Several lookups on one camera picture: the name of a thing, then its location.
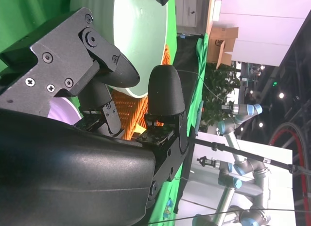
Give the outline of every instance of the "white cabinet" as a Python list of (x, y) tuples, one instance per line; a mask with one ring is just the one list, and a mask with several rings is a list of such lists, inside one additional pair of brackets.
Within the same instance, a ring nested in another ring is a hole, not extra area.
[(175, 0), (176, 25), (183, 26), (184, 0)]
[(183, 26), (196, 26), (196, 4), (197, 0), (184, 0), (183, 5)]
[(178, 33), (204, 34), (208, 0), (175, 0)]

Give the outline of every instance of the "black cable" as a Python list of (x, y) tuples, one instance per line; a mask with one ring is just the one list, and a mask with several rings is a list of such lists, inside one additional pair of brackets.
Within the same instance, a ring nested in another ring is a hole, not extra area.
[(254, 160), (258, 160), (260, 162), (263, 162), (265, 164), (271, 164), (273, 166), (282, 168), (282, 169), (286, 169), (288, 170), (290, 173), (302, 173), (305, 175), (311, 175), (311, 171), (307, 170), (304, 167), (298, 166), (298, 165), (292, 165), (292, 164), (285, 164), (273, 159), (268, 159), (265, 158), (263, 156), (258, 156), (249, 152), (245, 152), (242, 150), (238, 150), (229, 146), (226, 146), (224, 144), (221, 143), (216, 143), (216, 142), (209, 142), (209, 141), (205, 141), (205, 140), (200, 140), (200, 139), (193, 139), (193, 138), (188, 138), (189, 141), (194, 142), (195, 144), (199, 144), (199, 145), (203, 145), (206, 147), (211, 147), (213, 150), (220, 150), (220, 151), (226, 151), (226, 152), (230, 152), (230, 153), (234, 153), (240, 156), (244, 156), (250, 159), (254, 159)]
[(188, 72), (188, 73), (196, 74), (196, 75), (199, 76), (199, 78), (202, 80), (203, 85), (206, 87), (206, 89), (209, 90), (210, 93), (212, 93), (218, 100), (221, 100), (223, 103), (225, 103), (225, 101), (224, 101), (223, 99), (221, 99), (221, 98), (219, 98), (218, 96), (216, 96), (215, 93), (212, 92), (212, 91), (208, 88), (208, 86), (207, 86), (206, 83), (204, 82), (204, 79), (203, 79), (198, 73), (191, 72), (191, 71), (188, 71), (188, 70), (177, 70), (177, 71)]
[[(309, 211), (309, 210), (293, 210), (293, 209), (268, 208), (268, 209), (256, 209), (256, 210), (294, 211), (297, 213), (311, 213), (311, 211)], [(232, 212), (236, 212), (236, 211), (237, 210), (230, 210), (230, 211), (218, 212), (218, 213), (213, 213), (213, 214), (195, 215), (195, 216), (184, 217), (184, 218), (180, 218), (180, 219), (163, 220), (163, 221), (151, 222), (151, 223), (148, 223), (146, 225), (141, 225), (141, 226), (154, 225), (154, 224), (160, 224), (160, 223), (171, 222), (171, 221), (187, 220), (187, 219), (193, 219), (193, 218), (202, 217), (202, 216), (213, 216), (213, 215), (218, 215), (218, 214), (227, 214), (227, 213), (232, 213)]]

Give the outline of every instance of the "black finger pad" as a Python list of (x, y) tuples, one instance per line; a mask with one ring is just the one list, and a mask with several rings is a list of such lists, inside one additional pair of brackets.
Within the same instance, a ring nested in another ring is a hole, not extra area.
[(156, 66), (148, 85), (148, 112), (170, 116), (185, 111), (185, 103), (178, 73), (172, 65)]

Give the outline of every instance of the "orange basket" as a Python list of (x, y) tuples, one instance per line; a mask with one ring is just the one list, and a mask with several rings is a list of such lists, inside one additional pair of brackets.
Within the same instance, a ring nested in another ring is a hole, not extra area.
[[(170, 50), (169, 47), (166, 45), (162, 64), (165, 65), (170, 63)], [(121, 126), (125, 130), (122, 138), (126, 140), (131, 140), (136, 125), (140, 125), (146, 128), (144, 115), (148, 110), (148, 97), (146, 96), (137, 99), (113, 90), (112, 99), (115, 102), (121, 120)]]

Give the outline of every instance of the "green cloth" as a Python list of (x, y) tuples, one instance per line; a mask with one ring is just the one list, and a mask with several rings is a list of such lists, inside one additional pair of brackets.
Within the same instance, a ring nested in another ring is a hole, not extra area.
[(166, 44), (170, 48), (171, 64), (173, 64), (173, 61), (175, 59), (175, 54), (177, 51), (177, 26), (176, 26), (175, 0), (168, 1)]
[[(70, 0), (0, 0), (0, 52), (45, 21), (69, 11)], [(6, 65), (0, 61), (0, 71)]]
[[(196, 45), (196, 54), (198, 56), (198, 61), (199, 61), (198, 72), (199, 72), (200, 77), (198, 76), (198, 83), (194, 91), (194, 94), (192, 96), (192, 101), (191, 101), (191, 105), (190, 105), (190, 109), (189, 109), (189, 113), (187, 117), (187, 136), (189, 136), (191, 126), (195, 127), (198, 108), (202, 101), (202, 90), (203, 90), (202, 80), (204, 80), (205, 66), (206, 66), (206, 61), (207, 61), (207, 45), (208, 45), (208, 35), (205, 34), (203, 39), (198, 39), (198, 42)], [(181, 170), (182, 170), (182, 165), (180, 166), (178, 172), (176, 173), (175, 179), (172, 182), (165, 182), (162, 185), (158, 200), (155, 203), (155, 209), (149, 220), (150, 223), (175, 219), (176, 214), (173, 213), (174, 207), (169, 209), (171, 213), (169, 217), (164, 218), (163, 214), (166, 211), (166, 208), (167, 208), (166, 205), (170, 199), (172, 199), (174, 203), (176, 202), (179, 182), (180, 182), (180, 176), (181, 176)], [(155, 226), (163, 226), (163, 225), (173, 226), (174, 224), (175, 224), (174, 221), (170, 221), (170, 222), (158, 223), (154, 225)]]

